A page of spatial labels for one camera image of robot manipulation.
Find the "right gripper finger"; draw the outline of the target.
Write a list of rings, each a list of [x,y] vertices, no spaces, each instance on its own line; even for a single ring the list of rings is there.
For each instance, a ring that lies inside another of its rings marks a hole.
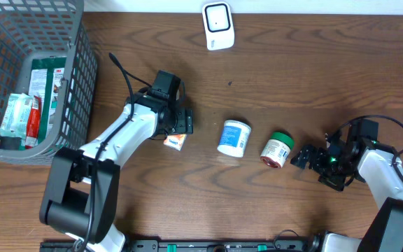
[[[316,155],[317,152],[318,149],[315,146],[307,144],[301,148],[301,150],[299,151],[299,156],[301,158],[312,158]]]
[[[290,164],[300,168],[300,169],[312,169],[311,161],[314,155],[311,153],[298,153],[290,160]]]

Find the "small orange box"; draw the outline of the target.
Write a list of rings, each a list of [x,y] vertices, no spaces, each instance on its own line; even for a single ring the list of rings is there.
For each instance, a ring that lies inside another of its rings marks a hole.
[[[183,144],[184,144],[186,138],[187,138],[186,134],[169,135],[164,140],[164,145],[180,151],[183,147]]]

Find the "green lid Knorr jar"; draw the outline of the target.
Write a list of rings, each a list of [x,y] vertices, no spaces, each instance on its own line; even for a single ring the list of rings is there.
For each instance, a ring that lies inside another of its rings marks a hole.
[[[274,132],[264,147],[260,159],[267,166],[280,169],[287,160],[295,142],[293,138],[282,132]]]

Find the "white jar blue label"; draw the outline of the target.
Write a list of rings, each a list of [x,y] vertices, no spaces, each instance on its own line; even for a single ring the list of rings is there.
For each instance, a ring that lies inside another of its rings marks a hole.
[[[237,120],[226,120],[217,150],[225,155],[242,158],[251,133],[251,127]]]

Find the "teal white wipes packet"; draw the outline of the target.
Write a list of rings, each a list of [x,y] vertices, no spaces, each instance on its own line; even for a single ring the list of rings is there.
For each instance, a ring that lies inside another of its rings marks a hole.
[[[0,126],[1,137],[26,138],[33,103],[34,98],[27,94],[10,94]]]

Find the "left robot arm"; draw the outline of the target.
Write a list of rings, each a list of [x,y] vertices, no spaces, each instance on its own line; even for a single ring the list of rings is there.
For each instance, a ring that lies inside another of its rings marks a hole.
[[[114,224],[120,170],[146,139],[193,132],[185,98],[185,92],[145,88],[127,99],[120,116],[96,139],[55,153],[39,219],[74,238],[72,251],[123,250],[127,238]]]

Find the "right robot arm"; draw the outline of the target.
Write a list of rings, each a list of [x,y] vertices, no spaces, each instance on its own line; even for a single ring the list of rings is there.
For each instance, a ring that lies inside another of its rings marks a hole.
[[[306,251],[401,251],[403,249],[403,168],[400,152],[379,143],[375,134],[334,135],[328,147],[305,145],[291,164],[309,168],[319,182],[343,191],[357,179],[369,186],[379,212],[362,239],[339,234],[316,235]]]

